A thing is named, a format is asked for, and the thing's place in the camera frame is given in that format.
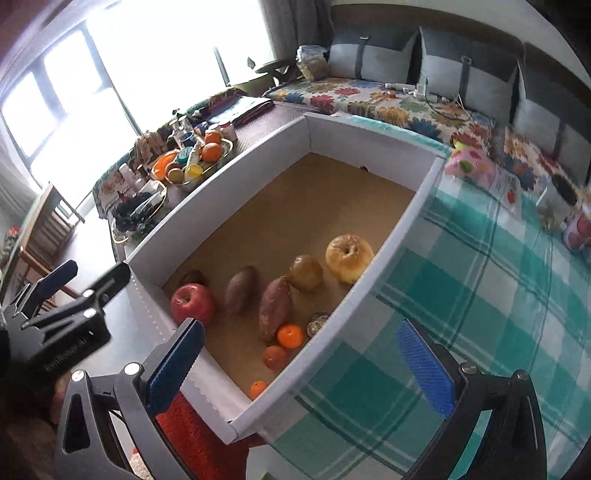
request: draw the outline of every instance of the sweet potato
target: sweet potato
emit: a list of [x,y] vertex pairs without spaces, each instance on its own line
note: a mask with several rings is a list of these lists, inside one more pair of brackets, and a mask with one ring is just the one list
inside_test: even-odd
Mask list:
[[291,313],[290,284],[279,277],[267,286],[259,308],[259,332],[267,343],[273,341],[277,329],[287,322]]
[[226,288],[226,311],[233,315],[243,313],[258,291],[256,268],[248,265],[232,277]]

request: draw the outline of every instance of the checkered tablecloth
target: checkered tablecloth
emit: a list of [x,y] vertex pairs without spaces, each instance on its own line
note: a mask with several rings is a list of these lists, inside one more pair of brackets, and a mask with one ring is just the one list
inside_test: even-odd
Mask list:
[[[531,373],[549,478],[561,477],[591,435],[587,266],[540,230],[532,203],[517,219],[450,177],[405,245],[264,435],[313,479],[403,474],[442,421],[396,347],[398,325],[410,317],[459,361],[496,375]],[[483,414],[452,478],[467,469],[487,421]]]

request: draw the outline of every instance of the brown cardboard surface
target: brown cardboard surface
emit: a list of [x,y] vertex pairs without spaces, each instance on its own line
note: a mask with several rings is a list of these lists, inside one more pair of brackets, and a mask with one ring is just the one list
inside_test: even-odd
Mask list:
[[[258,303],[267,284],[286,274],[298,255],[310,254],[320,260],[324,284],[310,293],[291,289],[291,321],[305,331],[312,313],[331,312],[350,288],[326,268],[328,243],[336,236],[354,233],[377,253],[413,196],[411,190],[370,172],[308,154],[198,247],[168,280],[164,292],[170,297],[189,270],[205,274],[219,306],[206,328],[207,350],[248,395],[254,381],[270,383],[276,377],[262,363],[266,344],[258,339]],[[246,265],[259,272],[259,295],[243,316],[225,314],[222,305],[228,282]],[[299,350],[289,352],[289,359]]]

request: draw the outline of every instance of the red fabric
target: red fabric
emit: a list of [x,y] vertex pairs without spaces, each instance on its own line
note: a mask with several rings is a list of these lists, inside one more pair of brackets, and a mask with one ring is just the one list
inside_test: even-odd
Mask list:
[[199,480],[244,480],[248,449],[263,443],[256,435],[224,444],[181,393],[156,420]]

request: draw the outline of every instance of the sofa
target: sofa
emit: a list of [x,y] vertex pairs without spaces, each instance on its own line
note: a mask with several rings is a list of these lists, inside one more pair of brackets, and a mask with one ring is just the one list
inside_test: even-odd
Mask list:
[[[332,20],[329,76],[299,78],[267,97],[482,148],[526,192],[539,193],[561,173],[582,193],[590,173],[591,90],[557,60],[494,27],[427,8],[335,5]],[[386,89],[386,82],[427,83],[437,101]],[[466,112],[451,101],[458,93]]]

